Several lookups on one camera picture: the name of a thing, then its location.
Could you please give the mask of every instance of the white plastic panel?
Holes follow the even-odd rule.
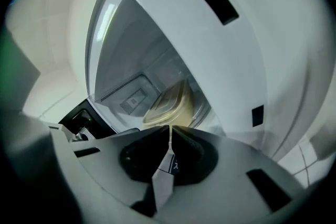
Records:
[[[101,14],[111,4],[118,7],[120,1],[106,0]],[[259,131],[256,139],[261,141],[263,126],[252,129],[251,110],[266,104],[265,69],[253,29],[238,3],[230,0],[239,18],[223,26],[204,0],[136,1],[191,70],[226,134],[234,137],[238,132],[244,141],[245,136],[250,137],[248,132]],[[97,37],[98,33],[92,43],[95,50],[101,47]],[[90,89],[97,65],[98,59],[91,56]]]
[[[334,66],[334,15],[326,0],[237,0],[258,39],[267,77],[262,150],[277,159],[318,113]]]
[[[334,20],[324,0],[229,0],[239,18],[226,26],[204,0],[136,1],[173,44],[227,136],[277,159],[290,151],[318,112],[334,65]],[[120,2],[106,0],[98,22]],[[90,94],[101,46],[93,40]],[[251,110],[262,104],[264,123],[253,128]]]

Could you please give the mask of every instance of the white appliance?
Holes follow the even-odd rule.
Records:
[[[142,129],[160,92],[188,79],[191,127],[279,160],[322,105],[334,44],[326,0],[97,0],[89,101],[116,132]]]

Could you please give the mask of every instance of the black slot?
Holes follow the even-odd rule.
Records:
[[[264,122],[264,105],[252,109],[252,126],[261,125]]]
[[[80,158],[80,157],[91,155],[91,154],[97,153],[97,152],[100,152],[99,148],[91,147],[91,148],[87,148],[85,150],[75,151],[74,153],[75,153],[77,158]]]
[[[291,198],[263,170],[255,169],[246,174],[273,212],[291,201]]]
[[[97,114],[86,99],[71,110],[59,123],[63,124],[73,134],[78,134],[85,127],[96,139],[116,133]]]
[[[154,216],[154,214],[156,213],[156,204],[152,182],[149,183],[143,200],[137,201],[131,206],[131,208],[150,218]]]
[[[229,0],[205,0],[223,25],[239,17]]]

